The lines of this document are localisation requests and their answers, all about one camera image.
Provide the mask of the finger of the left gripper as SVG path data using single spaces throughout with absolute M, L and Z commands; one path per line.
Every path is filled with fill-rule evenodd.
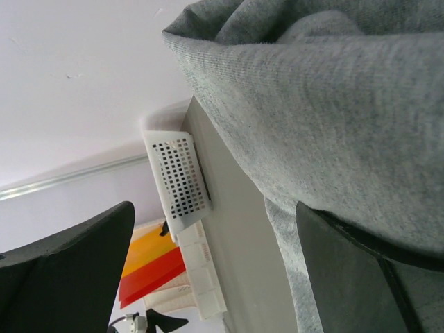
M 166 316 L 154 309 L 148 309 L 146 311 L 146 321 L 146 333 L 156 333 L 157 328 L 160 328 L 163 332 L 169 333 L 176 331 L 189 323 L 189 320 L 186 318 Z

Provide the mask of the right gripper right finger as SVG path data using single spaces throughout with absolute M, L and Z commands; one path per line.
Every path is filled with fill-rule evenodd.
M 303 203 L 296 223 L 324 332 L 443 331 L 443 256 L 403 248 Z

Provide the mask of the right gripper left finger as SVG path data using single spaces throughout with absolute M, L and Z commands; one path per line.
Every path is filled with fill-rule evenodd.
M 106 332 L 135 224 L 124 201 L 1 254 L 2 332 Z

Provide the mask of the grey t shirt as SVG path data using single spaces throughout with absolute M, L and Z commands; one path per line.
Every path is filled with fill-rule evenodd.
M 322 332 L 302 203 L 443 254 L 443 2 L 199 1 L 163 30 L 265 200 L 299 332 Z

